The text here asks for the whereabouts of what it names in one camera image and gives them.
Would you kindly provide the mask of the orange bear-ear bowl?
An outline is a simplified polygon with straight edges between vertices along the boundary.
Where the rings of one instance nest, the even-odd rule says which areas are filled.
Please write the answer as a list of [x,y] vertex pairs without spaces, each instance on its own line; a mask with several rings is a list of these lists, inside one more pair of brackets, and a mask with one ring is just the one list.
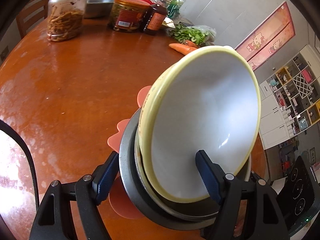
[[135,167],[135,137],[140,110],[150,90],[143,87],[137,94],[138,109],[129,119],[117,123],[117,131],[107,140],[108,146],[119,154],[119,175],[111,186],[108,200],[116,214],[127,219],[144,217],[138,205],[144,205],[144,199],[139,194],[142,188]]

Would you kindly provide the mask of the shallow steel plate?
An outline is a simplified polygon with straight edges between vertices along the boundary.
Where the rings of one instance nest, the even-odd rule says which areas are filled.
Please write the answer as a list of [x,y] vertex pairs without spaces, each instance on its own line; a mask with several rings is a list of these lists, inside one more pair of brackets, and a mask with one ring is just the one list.
[[134,146],[135,167],[140,183],[151,199],[165,212],[179,219],[199,222],[213,219],[218,211],[219,205],[212,199],[205,198],[193,203],[176,203],[162,197],[150,184],[143,166],[143,158],[140,152],[138,130],[135,134]]

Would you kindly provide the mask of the steel pan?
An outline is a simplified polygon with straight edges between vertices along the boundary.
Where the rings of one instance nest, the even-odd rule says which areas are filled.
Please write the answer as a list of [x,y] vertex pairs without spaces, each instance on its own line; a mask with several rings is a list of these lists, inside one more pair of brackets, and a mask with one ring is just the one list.
[[141,110],[138,109],[124,129],[119,149],[119,169],[124,189],[134,206],[149,220],[173,230],[197,230],[214,224],[213,219],[192,222],[174,217],[162,210],[140,183],[135,167],[135,134]]

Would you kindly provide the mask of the white yellow-rimmed bowl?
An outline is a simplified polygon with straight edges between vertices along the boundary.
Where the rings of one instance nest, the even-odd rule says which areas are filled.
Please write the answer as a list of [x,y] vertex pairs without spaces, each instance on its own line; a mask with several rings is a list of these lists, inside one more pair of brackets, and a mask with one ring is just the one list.
[[185,55],[153,83],[141,109],[139,147],[151,186],[176,203],[206,199],[196,152],[238,174],[260,118],[257,79],[232,47],[207,46]]

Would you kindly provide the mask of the black induction cooktop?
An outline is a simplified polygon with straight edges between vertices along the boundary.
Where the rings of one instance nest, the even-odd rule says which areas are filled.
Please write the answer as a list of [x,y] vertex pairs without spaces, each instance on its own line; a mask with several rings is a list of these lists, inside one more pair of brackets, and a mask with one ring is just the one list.
[[319,212],[319,184],[307,157],[297,157],[277,195],[277,203],[289,236],[296,234]]

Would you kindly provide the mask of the white cubby shelf unit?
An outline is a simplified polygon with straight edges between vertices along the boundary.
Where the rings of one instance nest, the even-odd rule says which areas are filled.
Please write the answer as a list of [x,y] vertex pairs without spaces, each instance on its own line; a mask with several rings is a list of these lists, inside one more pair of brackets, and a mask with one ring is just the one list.
[[259,136],[269,149],[319,122],[319,56],[307,44],[260,84]]

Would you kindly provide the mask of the front carrot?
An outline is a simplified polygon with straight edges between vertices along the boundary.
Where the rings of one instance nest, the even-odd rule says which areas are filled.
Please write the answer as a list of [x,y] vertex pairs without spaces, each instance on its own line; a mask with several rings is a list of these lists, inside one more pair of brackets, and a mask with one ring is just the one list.
[[182,55],[188,55],[189,53],[195,51],[197,48],[190,47],[188,45],[180,44],[180,43],[171,43],[169,47]]

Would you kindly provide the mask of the carrot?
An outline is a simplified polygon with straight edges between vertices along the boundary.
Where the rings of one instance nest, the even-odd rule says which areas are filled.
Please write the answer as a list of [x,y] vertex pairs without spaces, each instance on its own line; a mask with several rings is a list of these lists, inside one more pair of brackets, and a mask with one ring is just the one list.
[[197,48],[190,47],[188,45],[180,44],[180,43],[171,43],[169,47],[182,55],[188,55],[189,53],[195,51]]
[[186,46],[193,47],[193,48],[196,48],[196,49],[199,48],[198,45],[196,45],[194,42],[189,41],[189,40],[185,40],[185,41],[184,41],[184,44],[185,44]]

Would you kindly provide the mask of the bag of green vegetables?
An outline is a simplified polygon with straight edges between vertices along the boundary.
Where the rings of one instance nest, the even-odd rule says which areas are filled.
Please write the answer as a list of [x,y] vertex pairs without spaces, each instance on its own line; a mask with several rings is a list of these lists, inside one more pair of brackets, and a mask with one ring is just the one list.
[[216,38],[216,30],[206,25],[185,26],[179,23],[174,29],[168,28],[167,33],[182,44],[193,42],[197,47],[211,46]]

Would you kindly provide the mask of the pink cartoon cat poster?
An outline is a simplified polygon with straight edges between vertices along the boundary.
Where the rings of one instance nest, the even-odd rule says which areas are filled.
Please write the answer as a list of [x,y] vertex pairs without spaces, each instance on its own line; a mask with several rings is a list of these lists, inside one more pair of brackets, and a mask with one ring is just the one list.
[[235,50],[256,70],[295,34],[289,6],[283,2]]

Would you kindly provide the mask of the gold foil wrapper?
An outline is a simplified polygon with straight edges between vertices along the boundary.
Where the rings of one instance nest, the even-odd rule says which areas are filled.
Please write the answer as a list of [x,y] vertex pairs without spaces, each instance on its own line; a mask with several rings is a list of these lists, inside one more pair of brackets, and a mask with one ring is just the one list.
[[171,29],[175,29],[175,24],[173,22],[172,19],[166,17],[163,22],[162,22],[162,28],[171,28]]

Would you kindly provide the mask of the dark sauce bottle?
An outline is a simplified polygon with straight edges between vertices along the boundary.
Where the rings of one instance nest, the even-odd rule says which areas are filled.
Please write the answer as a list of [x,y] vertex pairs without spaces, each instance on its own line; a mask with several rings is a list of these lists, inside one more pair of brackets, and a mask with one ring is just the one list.
[[144,33],[148,35],[157,34],[168,14],[167,8],[170,2],[171,0],[157,0],[155,4],[150,5],[143,20]]

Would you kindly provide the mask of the clear bottle green contents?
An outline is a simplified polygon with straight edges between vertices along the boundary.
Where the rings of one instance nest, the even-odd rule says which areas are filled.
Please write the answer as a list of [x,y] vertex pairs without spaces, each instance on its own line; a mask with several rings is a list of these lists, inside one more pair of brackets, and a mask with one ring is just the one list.
[[171,0],[168,6],[168,15],[167,17],[171,20],[175,20],[179,17],[180,9],[186,0]]

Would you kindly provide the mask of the plastic jar black lid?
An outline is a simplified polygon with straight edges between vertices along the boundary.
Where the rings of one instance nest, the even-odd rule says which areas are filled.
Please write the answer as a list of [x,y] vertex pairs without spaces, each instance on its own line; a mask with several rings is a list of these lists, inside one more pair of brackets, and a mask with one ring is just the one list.
[[52,42],[70,40],[82,29],[87,0],[49,0],[47,37]]

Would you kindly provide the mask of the brown slatted wooden chair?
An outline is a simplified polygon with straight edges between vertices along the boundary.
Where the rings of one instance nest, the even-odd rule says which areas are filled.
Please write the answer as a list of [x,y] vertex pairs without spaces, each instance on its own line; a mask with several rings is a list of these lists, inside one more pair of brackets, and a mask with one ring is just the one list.
[[49,0],[30,0],[29,3],[16,16],[20,37],[24,38],[28,30],[39,20],[48,16]]

